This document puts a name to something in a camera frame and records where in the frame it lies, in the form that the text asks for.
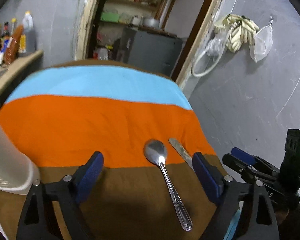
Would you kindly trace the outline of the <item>silver ornate spoon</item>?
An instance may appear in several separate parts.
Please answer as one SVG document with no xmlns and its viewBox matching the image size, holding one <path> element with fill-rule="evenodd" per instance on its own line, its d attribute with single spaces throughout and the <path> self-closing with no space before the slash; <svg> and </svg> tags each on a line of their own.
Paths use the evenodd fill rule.
<svg viewBox="0 0 300 240">
<path fill-rule="evenodd" d="M 165 145 L 161 141 L 150 140 L 146 142 L 144 146 L 144 155 L 150 163 L 160 168 L 166 182 L 173 206 L 175 208 L 179 223 L 181 224 L 183 230 L 190 232 L 193 228 L 192 219 L 166 170 L 165 164 L 167 159 L 167 150 Z"/>
</svg>

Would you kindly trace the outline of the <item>white plastic utensil caddy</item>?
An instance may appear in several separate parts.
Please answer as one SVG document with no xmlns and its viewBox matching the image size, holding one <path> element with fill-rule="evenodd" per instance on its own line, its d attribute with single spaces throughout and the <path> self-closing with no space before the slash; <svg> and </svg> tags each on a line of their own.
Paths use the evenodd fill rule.
<svg viewBox="0 0 300 240">
<path fill-rule="evenodd" d="M 38 167 L 13 145 L 0 126 L 0 190 L 26 195 L 38 179 Z"/>
</svg>

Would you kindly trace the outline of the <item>colourful striped table cloth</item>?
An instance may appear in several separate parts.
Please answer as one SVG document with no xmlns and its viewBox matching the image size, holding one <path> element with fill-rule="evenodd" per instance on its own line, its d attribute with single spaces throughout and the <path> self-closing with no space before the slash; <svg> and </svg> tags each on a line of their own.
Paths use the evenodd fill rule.
<svg viewBox="0 0 300 240">
<path fill-rule="evenodd" d="M 81 205 L 97 239 L 199 239 L 215 212 L 169 139 L 213 166 L 221 162 L 187 98 L 166 77 L 93 60 L 47 68 L 7 98 L 0 125 L 45 183 L 103 154 L 103 170 Z M 192 219 L 190 232 L 179 223 L 160 168 L 144 155 L 150 140 L 166 147 L 166 170 Z"/>
</svg>

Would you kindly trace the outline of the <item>hanging white mesh bag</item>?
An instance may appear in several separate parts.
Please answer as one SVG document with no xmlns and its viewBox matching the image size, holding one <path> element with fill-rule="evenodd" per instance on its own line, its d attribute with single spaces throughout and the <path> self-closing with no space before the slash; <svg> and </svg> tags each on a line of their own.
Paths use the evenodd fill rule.
<svg viewBox="0 0 300 240">
<path fill-rule="evenodd" d="M 250 57 L 257 63 L 263 60 L 270 52 L 273 45 L 273 17 L 270 16 L 268 25 L 261 28 L 253 36 L 254 45 L 249 46 Z"/>
</svg>

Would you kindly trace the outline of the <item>hanging cream gloves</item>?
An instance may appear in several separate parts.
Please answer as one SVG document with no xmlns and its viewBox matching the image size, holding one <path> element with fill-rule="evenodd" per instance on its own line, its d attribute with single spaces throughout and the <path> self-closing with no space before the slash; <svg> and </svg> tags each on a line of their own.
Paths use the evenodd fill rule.
<svg viewBox="0 0 300 240">
<path fill-rule="evenodd" d="M 254 45 L 254 35 L 260 30 L 253 20 L 236 14 L 227 14 L 213 26 L 216 33 L 221 30 L 229 33 L 225 46 L 233 53 L 237 52 L 244 43 Z"/>
</svg>

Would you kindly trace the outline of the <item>grey cabinet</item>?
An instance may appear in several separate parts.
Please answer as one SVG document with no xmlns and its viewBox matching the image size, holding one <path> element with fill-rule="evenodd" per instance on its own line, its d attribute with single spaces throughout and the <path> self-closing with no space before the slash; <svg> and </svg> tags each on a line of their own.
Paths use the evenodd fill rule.
<svg viewBox="0 0 300 240">
<path fill-rule="evenodd" d="M 124 28 L 116 60 L 142 70 L 171 76 L 183 41 L 176 37 Z"/>
</svg>

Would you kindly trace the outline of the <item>metal pot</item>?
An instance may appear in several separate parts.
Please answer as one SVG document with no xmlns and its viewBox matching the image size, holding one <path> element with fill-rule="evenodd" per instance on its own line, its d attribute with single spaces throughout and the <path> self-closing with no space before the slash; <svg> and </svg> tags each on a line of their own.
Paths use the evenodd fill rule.
<svg viewBox="0 0 300 240">
<path fill-rule="evenodd" d="M 145 17 L 142 19 L 142 26 L 147 28 L 159 29 L 160 20 L 153 17 Z"/>
</svg>

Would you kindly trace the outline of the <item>orange snack bag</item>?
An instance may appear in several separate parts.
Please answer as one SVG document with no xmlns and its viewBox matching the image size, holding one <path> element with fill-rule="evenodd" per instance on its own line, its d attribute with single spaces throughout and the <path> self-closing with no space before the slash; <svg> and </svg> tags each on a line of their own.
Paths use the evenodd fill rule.
<svg viewBox="0 0 300 240">
<path fill-rule="evenodd" d="M 7 65 L 11 64 L 16 58 L 17 52 L 19 50 L 20 38 L 23 34 L 23 29 L 24 27 L 22 24 L 18 25 L 9 39 L 4 55 L 4 63 Z"/>
</svg>

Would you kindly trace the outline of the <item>large oil jug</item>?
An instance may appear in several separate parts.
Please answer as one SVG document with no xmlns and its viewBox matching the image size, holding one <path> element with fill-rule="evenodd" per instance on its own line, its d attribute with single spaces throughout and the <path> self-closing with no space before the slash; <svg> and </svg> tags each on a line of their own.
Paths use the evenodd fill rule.
<svg viewBox="0 0 300 240">
<path fill-rule="evenodd" d="M 25 57 L 36 51 L 36 31 L 30 11 L 26 11 L 22 20 L 23 33 L 19 43 L 19 56 Z"/>
</svg>

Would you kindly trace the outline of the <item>green box on shelf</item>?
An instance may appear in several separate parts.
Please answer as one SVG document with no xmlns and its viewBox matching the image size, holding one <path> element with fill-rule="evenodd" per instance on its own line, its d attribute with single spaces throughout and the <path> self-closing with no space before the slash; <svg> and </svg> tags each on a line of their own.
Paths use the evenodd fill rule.
<svg viewBox="0 0 300 240">
<path fill-rule="evenodd" d="M 100 20 L 102 22 L 118 22 L 120 15 L 113 12 L 102 12 Z"/>
</svg>

